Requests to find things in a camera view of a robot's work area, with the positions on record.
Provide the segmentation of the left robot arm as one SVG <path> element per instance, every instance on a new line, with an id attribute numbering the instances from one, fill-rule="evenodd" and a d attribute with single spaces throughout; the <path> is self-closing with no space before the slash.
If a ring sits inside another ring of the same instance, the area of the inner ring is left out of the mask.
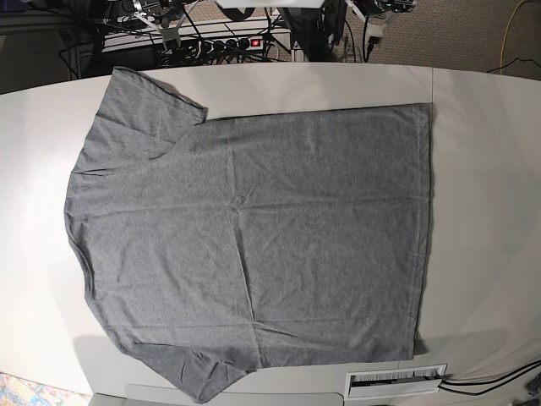
<path id="1" fill-rule="evenodd" d="M 363 26 L 363 44 L 378 44 L 384 36 L 384 30 L 399 14 L 411 13 L 418 5 L 416 0 L 369 0 L 346 1 L 350 9 Z"/>

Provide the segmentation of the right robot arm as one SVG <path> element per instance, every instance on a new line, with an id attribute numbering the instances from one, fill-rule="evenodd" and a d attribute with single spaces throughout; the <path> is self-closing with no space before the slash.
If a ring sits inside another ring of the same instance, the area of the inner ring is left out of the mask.
<path id="1" fill-rule="evenodd" d="M 181 46 L 180 26 L 199 1 L 117 1 L 111 26 L 137 36 L 161 38 L 165 49 Z"/>

